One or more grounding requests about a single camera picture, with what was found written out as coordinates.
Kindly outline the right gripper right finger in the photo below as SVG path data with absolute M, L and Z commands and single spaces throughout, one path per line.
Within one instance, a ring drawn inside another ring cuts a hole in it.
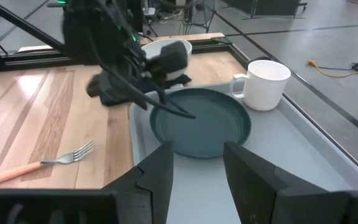
M 342 224 L 347 192 L 329 192 L 230 141 L 227 182 L 242 224 Z

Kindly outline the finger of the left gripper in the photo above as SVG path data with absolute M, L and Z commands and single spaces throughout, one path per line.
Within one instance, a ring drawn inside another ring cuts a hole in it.
M 157 84 L 153 83 L 152 84 L 155 88 L 155 90 L 158 93 L 158 97 L 159 97 L 159 102 L 163 105 L 166 105 L 167 103 L 172 104 L 175 108 L 179 109 L 181 112 L 184 113 L 188 113 L 185 109 L 183 109 L 179 104 L 177 104 L 176 102 L 172 101 L 170 98 L 168 98 L 165 94 L 164 89 L 161 89 Z
M 177 116 L 181 116 L 183 118 L 188 118 L 188 119 L 195 119 L 196 116 L 192 115 L 192 114 L 189 114 L 187 112 L 181 112 L 181 111 L 178 111 L 178 110 L 173 110 L 171 108 L 169 108 L 168 106 L 166 105 L 163 105 L 153 99 L 151 99 L 150 97 L 142 94 L 142 93 L 129 93 L 128 94 L 128 100 L 132 103 L 135 103 L 137 106 L 139 106 L 140 108 L 142 108 L 143 110 L 147 110 L 147 105 L 152 105 L 154 106 L 155 108 L 157 109 L 160 109 L 160 110 L 164 110 L 168 113 L 171 113 L 171 114 L 174 114 L 174 115 L 177 115 Z

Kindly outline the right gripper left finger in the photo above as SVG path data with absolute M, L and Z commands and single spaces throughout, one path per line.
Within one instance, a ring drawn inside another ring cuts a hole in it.
M 113 193 L 118 224 L 166 224 L 173 185 L 173 143 L 165 142 L 103 187 Z

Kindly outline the white bowl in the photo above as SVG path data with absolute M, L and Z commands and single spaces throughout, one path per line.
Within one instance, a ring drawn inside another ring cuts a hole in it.
M 168 45 L 168 44 L 172 44 L 174 42 L 181 42 L 184 44 L 186 51 L 187 51 L 187 59 L 188 59 L 188 63 L 190 62 L 190 57 L 192 54 L 192 44 L 190 42 L 188 42 L 187 40 L 184 39 L 163 39 L 163 40 L 157 40 L 155 42 L 151 42 L 149 44 L 146 44 L 142 47 L 142 50 L 145 51 L 146 57 L 148 59 L 155 57 L 157 55 L 160 54 L 162 47 Z M 180 75 L 183 75 L 188 67 L 185 67 L 181 70 L 177 70 L 175 72 L 171 72 L 167 74 L 167 80 L 174 80 L 176 78 L 178 78 Z

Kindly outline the white mug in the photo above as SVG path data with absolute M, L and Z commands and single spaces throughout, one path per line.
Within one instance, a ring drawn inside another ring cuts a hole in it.
M 253 110 L 270 111 L 280 102 L 291 71 L 271 60 L 255 60 L 248 64 L 246 74 L 235 74 L 229 83 L 230 94 Z M 234 93 L 236 81 L 244 80 L 242 93 Z

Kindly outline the orange-handled fork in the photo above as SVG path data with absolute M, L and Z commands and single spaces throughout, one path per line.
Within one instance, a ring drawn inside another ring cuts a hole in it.
M 33 162 L 30 164 L 26 164 L 24 166 L 15 167 L 13 169 L 2 171 L 0 172 L 0 183 L 14 179 L 16 177 L 27 174 L 29 172 L 39 170 L 43 167 L 52 166 L 55 164 L 67 165 L 67 164 L 72 164 L 74 162 L 78 162 L 82 160 L 82 158 L 84 158 L 86 155 L 94 151 L 94 149 L 95 149 L 95 143 L 94 141 L 90 141 L 86 143 L 84 146 L 80 147 L 78 150 L 66 153 L 57 159 Z

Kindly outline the grey plastic tray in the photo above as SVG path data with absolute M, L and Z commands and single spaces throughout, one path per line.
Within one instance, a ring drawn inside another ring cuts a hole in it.
M 325 190 L 358 190 L 358 164 L 286 98 L 272 111 L 246 109 L 251 132 L 244 147 Z M 167 224 L 240 224 L 222 158 L 174 155 Z

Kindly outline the black floor fan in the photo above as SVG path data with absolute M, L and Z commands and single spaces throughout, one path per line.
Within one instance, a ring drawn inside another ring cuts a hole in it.
M 193 27 L 199 27 L 208 33 L 216 13 L 216 0 L 186 0 L 185 3 L 182 19 L 185 34 L 189 34 Z

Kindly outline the dark background table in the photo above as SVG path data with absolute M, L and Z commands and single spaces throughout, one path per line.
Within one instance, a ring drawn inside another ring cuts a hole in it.
M 229 7 L 236 8 L 249 15 L 251 19 L 260 16 L 293 16 L 301 7 L 304 11 L 307 2 L 302 0 L 221 0 Z

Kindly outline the black aluminium table frame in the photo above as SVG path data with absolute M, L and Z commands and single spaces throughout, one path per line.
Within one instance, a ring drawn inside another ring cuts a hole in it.
M 87 16 L 88 14 L 96 13 L 99 16 L 92 18 L 92 21 L 102 21 L 105 17 L 108 19 L 112 19 L 112 25 L 116 26 L 116 30 L 108 31 L 111 32 L 113 40 L 117 40 L 117 44 L 113 44 L 112 53 L 108 52 L 108 55 L 112 55 L 113 65 L 118 65 L 118 59 L 124 58 L 124 56 L 129 56 L 129 62 L 134 62 L 134 65 L 131 65 L 130 68 L 143 69 L 144 71 L 150 70 L 147 68 L 149 66 L 149 60 L 145 59 L 145 53 L 141 53 L 139 38 L 137 35 L 141 35 L 133 31 L 127 22 L 124 22 L 123 15 L 120 9 L 117 10 L 118 19 L 115 19 L 114 15 L 110 12 L 100 12 L 102 9 L 101 2 L 102 0 L 85 0 L 96 2 L 89 6 L 85 7 L 76 7 L 74 8 L 74 13 L 80 13 L 80 16 Z M 94 56 L 93 50 L 90 51 L 90 55 L 83 53 L 83 51 L 76 50 L 72 47 L 73 44 L 77 43 L 81 46 L 81 44 L 88 44 L 87 35 L 85 37 L 79 37 L 80 40 L 75 40 L 75 43 L 69 43 L 70 46 L 66 46 L 65 44 L 60 43 L 55 40 L 51 36 L 47 35 L 40 29 L 34 27 L 32 24 L 28 23 L 21 17 L 18 17 L 13 12 L 9 11 L 5 7 L 0 5 L 0 16 L 10 23 L 14 24 L 16 27 L 19 27 L 26 33 L 32 35 L 36 39 L 39 39 L 42 42 L 48 44 L 52 49 L 45 50 L 30 50 L 25 51 L 24 54 L 13 54 L 13 55 L 0 55 L 0 72 L 2 71 L 13 71 L 13 70 L 24 70 L 24 69 L 35 69 L 35 68 L 47 68 L 47 67 L 61 67 L 65 65 L 96 65 L 99 64 L 100 61 L 97 59 L 92 59 L 91 56 Z M 244 68 L 248 68 L 251 60 L 246 58 L 246 55 L 243 54 L 232 42 L 230 42 L 226 37 L 212 37 L 211 39 L 201 39 L 201 40 L 191 40 L 191 44 L 193 44 L 194 53 L 203 54 L 203 53 L 212 53 L 219 52 L 220 50 L 231 50 L 232 55 L 238 56 L 238 62 L 242 63 Z M 358 128 L 358 120 L 354 119 L 350 114 L 345 112 L 339 105 L 335 104 L 328 97 L 323 95 L 320 91 L 318 91 L 315 87 L 306 82 L 306 80 L 302 79 L 298 74 L 294 71 L 290 70 L 291 74 L 296 77 L 296 79 L 307 87 L 311 92 L 313 92 L 317 97 L 319 97 L 322 101 L 324 101 L 327 105 L 329 105 L 333 110 L 339 113 L 341 116 L 346 118 L 348 122 L 352 123 L 356 128 Z M 118 76 L 118 84 L 123 84 L 124 90 L 119 90 L 118 93 L 125 93 L 124 96 L 129 96 L 129 101 L 137 103 L 139 106 L 146 106 L 146 103 L 151 104 L 153 106 L 157 105 L 159 109 L 167 109 L 165 105 L 162 103 L 158 103 L 155 100 L 151 100 L 150 97 L 146 96 L 145 93 L 141 93 L 141 91 L 136 88 L 132 83 L 130 83 L 129 78 L 125 78 L 124 75 L 118 74 L 113 76 Z M 338 147 L 343 154 L 345 154 L 355 165 L 358 166 L 358 161 L 353 158 L 351 154 L 349 154 L 338 142 L 336 142 L 325 130 L 320 130 L 326 137 L 332 141 L 334 144 L 337 144 Z

